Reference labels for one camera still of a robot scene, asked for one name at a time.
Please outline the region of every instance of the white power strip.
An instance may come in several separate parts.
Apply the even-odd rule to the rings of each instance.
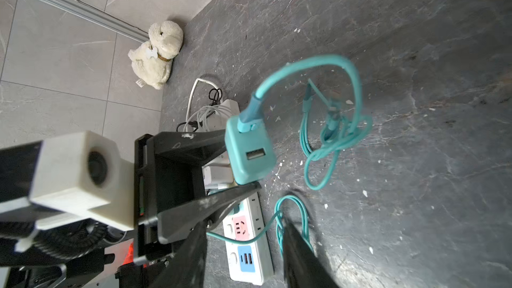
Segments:
[[[227,99],[222,105],[227,106],[233,115],[240,113],[238,103],[234,100]],[[224,115],[213,114],[207,120],[211,130],[226,128],[227,117]],[[203,176],[206,189],[236,187],[227,152],[207,163],[203,167]],[[259,234],[265,225],[258,194],[255,193],[244,199],[234,210],[234,214],[224,218],[222,224],[224,236],[228,238],[249,240]],[[262,236],[258,241],[249,245],[235,245],[226,242],[226,253],[229,276],[234,281],[262,285],[274,275],[267,236]]]
[[[253,239],[265,227],[258,194],[244,199],[239,207],[237,213],[227,216],[222,221],[224,236],[237,240]],[[229,276],[235,281],[263,285],[274,275],[266,235],[249,245],[226,242],[226,252]]]

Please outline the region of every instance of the brown collar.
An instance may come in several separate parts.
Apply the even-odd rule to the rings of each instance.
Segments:
[[[165,61],[165,62],[169,62],[169,61],[171,61],[171,60],[172,60],[172,59],[166,59],[166,58],[163,58],[163,57],[162,57],[160,54],[158,54],[158,53],[157,53],[157,55],[158,55],[158,59],[163,60],[163,61]]]

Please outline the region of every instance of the dark gray marble surface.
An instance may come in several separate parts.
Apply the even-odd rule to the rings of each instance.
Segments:
[[[217,81],[244,108],[286,62],[348,56],[361,74],[371,134],[342,153],[328,186],[312,191],[298,142],[307,77],[274,88],[265,114],[283,166],[280,179],[261,181],[265,219],[279,197],[299,193],[317,256],[342,287],[510,287],[511,26],[512,0],[214,0],[184,29],[160,129],[183,121],[196,77]],[[322,91],[353,100],[340,69],[307,74]],[[206,89],[196,90],[196,109],[207,104]],[[324,115],[315,101],[315,145]],[[313,179],[329,160],[312,166]],[[273,231],[268,240],[276,275],[264,286],[282,287]],[[211,239],[208,249],[205,286],[250,286],[229,279],[223,242]]]

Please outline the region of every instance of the stuffed animal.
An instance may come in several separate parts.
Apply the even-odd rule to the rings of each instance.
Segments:
[[[128,57],[135,74],[159,90],[169,79],[173,58],[183,44],[183,30],[172,21],[157,22],[151,25],[149,36],[150,40],[130,50]]]

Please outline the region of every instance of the white button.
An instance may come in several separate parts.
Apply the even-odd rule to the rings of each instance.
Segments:
[[[238,262],[238,256],[236,253],[231,253],[229,255],[229,259],[228,259],[228,262],[232,265],[236,265],[237,262]]]

